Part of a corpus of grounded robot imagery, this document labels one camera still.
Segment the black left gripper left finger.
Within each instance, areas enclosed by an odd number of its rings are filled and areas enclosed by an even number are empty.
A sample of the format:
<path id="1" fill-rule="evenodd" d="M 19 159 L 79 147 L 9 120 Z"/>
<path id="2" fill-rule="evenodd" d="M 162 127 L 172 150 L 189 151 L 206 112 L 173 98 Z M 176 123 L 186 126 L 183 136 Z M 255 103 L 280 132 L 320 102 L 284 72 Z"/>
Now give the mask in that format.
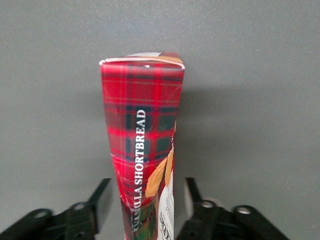
<path id="1" fill-rule="evenodd" d="M 104 178 L 86 202 L 64 212 L 65 223 L 56 240 L 95 240 L 106 221 L 111 204 L 111 179 Z"/>

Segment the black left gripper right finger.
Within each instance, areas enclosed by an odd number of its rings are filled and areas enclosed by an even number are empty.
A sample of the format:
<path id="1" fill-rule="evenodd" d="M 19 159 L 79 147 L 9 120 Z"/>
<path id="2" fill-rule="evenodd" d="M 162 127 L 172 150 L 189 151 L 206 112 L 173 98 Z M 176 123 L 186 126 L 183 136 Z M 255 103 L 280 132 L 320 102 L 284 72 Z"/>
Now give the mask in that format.
<path id="1" fill-rule="evenodd" d="M 191 200 L 191 217 L 179 232 L 181 240 L 231 240 L 232 214 L 212 200 L 203 199 L 196 180 L 185 179 L 185 192 Z"/>

